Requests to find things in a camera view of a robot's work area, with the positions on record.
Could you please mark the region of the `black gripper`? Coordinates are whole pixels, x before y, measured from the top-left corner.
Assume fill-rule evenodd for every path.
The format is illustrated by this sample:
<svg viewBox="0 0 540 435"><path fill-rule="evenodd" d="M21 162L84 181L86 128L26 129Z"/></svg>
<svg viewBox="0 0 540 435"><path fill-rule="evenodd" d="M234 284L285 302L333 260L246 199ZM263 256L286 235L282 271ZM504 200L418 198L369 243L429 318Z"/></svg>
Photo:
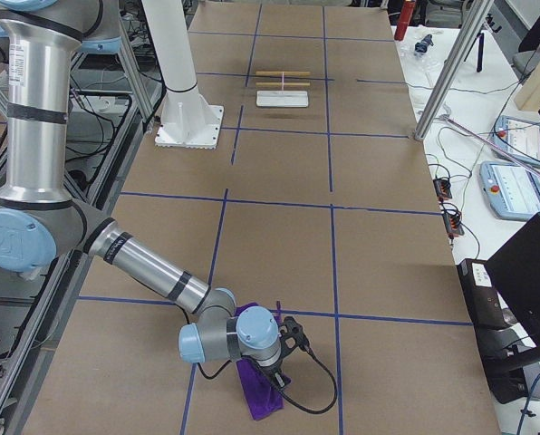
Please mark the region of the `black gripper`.
<svg viewBox="0 0 540 435"><path fill-rule="evenodd" d="M304 328L292 316L284 318L279 327L279 352L275 360L269 365L260 365L259 371L277 390L283 390L291 381L282 370L283 361L296 349L307 350L307 336Z"/></svg>

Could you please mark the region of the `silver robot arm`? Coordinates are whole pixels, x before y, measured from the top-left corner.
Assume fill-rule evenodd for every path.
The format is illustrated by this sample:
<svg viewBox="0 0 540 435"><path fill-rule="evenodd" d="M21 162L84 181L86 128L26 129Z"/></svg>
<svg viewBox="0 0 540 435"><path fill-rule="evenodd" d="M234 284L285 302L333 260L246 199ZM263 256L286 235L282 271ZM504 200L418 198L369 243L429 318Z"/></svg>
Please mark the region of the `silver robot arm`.
<svg viewBox="0 0 540 435"><path fill-rule="evenodd" d="M282 391L282 362L308 350L293 318L278 323L261 306L238 311L213 288L143 246L118 223L63 185L72 55L84 43L121 46L115 1L3 1L9 39L8 145L0 188L0 267L29 273L71 250L99 256L197 317L178 339L188 363L247 359Z"/></svg>

